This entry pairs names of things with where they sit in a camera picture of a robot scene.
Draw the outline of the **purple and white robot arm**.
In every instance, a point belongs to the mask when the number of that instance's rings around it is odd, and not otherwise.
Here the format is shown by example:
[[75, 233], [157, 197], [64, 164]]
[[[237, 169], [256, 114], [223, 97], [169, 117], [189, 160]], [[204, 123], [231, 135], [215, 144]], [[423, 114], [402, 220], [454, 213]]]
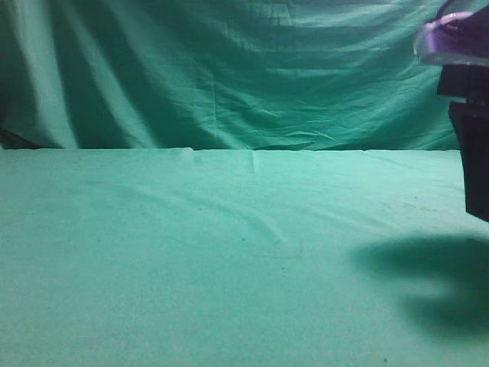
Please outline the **purple and white robot arm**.
[[441, 68], [437, 94], [450, 97], [449, 120], [463, 168], [466, 213], [488, 221], [488, 7], [448, 14], [445, 2], [416, 34], [422, 65]]

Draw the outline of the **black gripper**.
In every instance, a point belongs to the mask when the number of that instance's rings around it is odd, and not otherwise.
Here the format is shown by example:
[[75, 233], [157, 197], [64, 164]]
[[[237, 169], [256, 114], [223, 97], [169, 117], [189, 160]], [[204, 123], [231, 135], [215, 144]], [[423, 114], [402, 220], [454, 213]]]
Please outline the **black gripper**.
[[466, 212], [488, 221], [488, 68], [445, 65], [437, 93], [451, 101], [449, 119], [461, 155]]

